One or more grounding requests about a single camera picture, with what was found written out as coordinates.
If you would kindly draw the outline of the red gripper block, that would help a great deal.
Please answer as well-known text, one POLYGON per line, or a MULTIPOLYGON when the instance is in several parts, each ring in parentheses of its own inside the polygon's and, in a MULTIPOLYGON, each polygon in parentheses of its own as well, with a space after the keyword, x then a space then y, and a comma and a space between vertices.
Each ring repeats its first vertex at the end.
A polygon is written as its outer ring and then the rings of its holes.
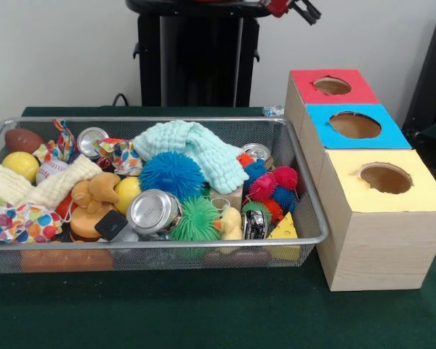
MULTIPOLYGON (((282 17, 288 12, 290 0, 263 0, 263 6, 274 17, 282 17)), ((309 25, 315 24, 315 19, 320 19, 321 12, 309 1, 304 0, 304 8, 292 1, 294 9, 309 25)))

